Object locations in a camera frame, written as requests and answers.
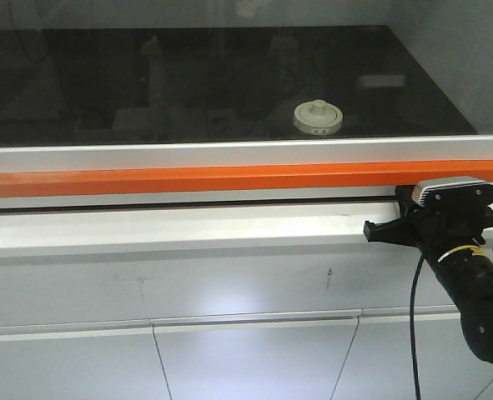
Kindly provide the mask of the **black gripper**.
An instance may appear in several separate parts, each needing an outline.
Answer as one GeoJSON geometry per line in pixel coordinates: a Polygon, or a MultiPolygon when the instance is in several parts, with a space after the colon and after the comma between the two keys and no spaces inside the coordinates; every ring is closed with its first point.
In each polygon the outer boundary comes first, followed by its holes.
{"type": "Polygon", "coordinates": [[[383,223],[365,221],[363,233],[369,243],[412,246],[419,250],[485,244],[483,232],[493,228],[491,207],[433,211],[415,203],[412,199],[414,188],[414,185],[395,187],[395,198],[402,218],[383,223]]]}

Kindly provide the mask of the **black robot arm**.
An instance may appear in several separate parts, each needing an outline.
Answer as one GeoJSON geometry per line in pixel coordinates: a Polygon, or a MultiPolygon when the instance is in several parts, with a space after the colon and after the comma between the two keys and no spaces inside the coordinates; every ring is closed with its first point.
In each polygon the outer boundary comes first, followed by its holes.
{"type": "Polygon", "coordinates": [[[493,363],[493,261],[482,249],[482,233],[493,227],[493,185],[475,180],[424,191],[402,185],[395,198],[399,218],[365,222],[366,239],[418,248],[460,312],[470,350],[493,363]]]}

